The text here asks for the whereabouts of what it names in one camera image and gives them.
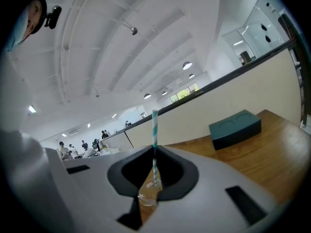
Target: drinking straw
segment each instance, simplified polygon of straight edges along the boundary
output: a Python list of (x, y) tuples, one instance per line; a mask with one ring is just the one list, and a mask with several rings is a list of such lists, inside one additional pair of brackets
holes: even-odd
[(156, 149), (157, 149), (157, 110), (152, 111), (152, 146), (154, 147), (153, 169), (154, 169), (154, 183), (157, 188), (156, 176)]

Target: white ceiling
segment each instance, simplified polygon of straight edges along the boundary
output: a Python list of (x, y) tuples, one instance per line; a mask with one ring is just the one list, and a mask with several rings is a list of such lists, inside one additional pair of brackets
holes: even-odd
[(156, 97), (189, 75), (185, 61), (193, 62), (190, 73), (203, 74), (219, 31), (219, 0), (46, 1), (48, 11), (62, 7), (56, 28), (40, 29), (10, 56), (39, 111), (24, 123), (32, 136), (144, 103), (145, 93)]

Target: wooden tabletop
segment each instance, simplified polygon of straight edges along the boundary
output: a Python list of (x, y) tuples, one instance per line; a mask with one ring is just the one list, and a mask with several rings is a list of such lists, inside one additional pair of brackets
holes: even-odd
[(311, 160), (311, 137), (284, 118), (264, 110), (261, 133), (215, 151), (211, 136), (169, 145), (223, 161), (269, 191), (279, 203), (293, 198)]

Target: blue face mask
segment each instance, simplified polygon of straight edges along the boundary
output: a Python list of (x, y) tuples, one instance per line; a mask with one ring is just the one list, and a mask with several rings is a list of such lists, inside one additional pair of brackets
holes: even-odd
[(28, 9), (25, 8), (18, 17), (13, 27), (13, 30), (5, 43), (4, 47), (8, 52), (12, 51), (12, 49), (23, 40), (27, 24), (28, 24)]

